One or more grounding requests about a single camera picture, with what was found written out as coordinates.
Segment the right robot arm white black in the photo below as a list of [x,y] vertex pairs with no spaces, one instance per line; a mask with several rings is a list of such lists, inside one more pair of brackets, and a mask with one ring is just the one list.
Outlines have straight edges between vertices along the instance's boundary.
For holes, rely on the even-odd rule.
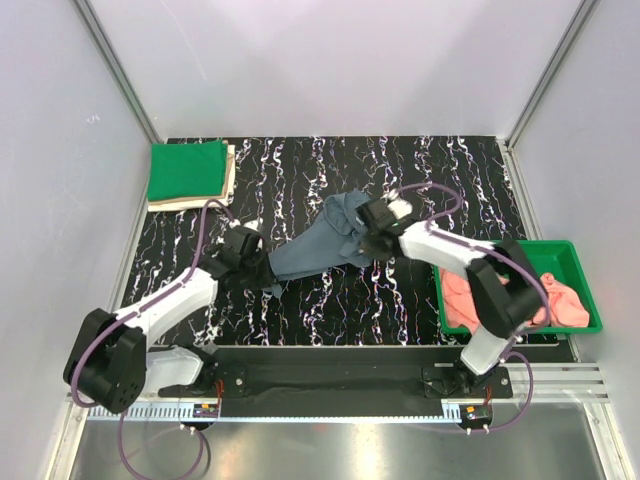
[[521,245],[473,240],[447,232],[433,221],[419,221],[404,200],[370,200],[356,209],[366,228],[364,253],[379,261],[403,257],[465,279],[480,326],[461,353],[454,384],[476,396],[490,383],[489,371],[503,359],[527,324],[544,310],[548,293]]

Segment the blue-grey t-shirt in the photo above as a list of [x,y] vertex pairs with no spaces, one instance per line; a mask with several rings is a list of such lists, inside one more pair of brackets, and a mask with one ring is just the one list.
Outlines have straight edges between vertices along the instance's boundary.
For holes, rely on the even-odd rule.
[[275,279],[298,280],[346,264],[370,266],[373,258],[362,246],[368,227],[358,214],[358,208],[369,201],[357,189],[327,197],[311,227],[269,254]]

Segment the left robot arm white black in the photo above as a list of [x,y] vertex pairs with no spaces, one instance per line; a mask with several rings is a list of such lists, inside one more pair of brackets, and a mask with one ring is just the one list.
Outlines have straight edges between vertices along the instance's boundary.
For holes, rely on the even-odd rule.
[[120,414],[141,396],[184,386],[196,396],[215,386],[216,372],[194,347],[154,344],[229,290],[261,289],[273,281],[260,221],[232,226],[221,244],[176,279],[115,312],[86,315],[63,370],[74,400]]

